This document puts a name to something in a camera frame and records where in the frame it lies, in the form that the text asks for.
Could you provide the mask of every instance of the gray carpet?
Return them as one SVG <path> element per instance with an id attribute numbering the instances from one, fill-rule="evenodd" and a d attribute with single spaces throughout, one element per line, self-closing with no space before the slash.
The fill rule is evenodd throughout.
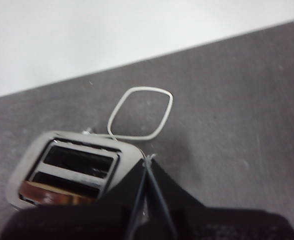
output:
<path id="1" fill-rule="evenodd" d="M 294 227 L 293 22 L 0 97 L 0 231 L 15 212 L 6 183 L 29 143 L 49 130 L 105 133 L 132 86 L 173 93 L 161 134 L 135 144 L 183 188 L 207 206 L 265 209 Z M 166 100 L 132 95 L 114 132 L 152 131 Z"/>

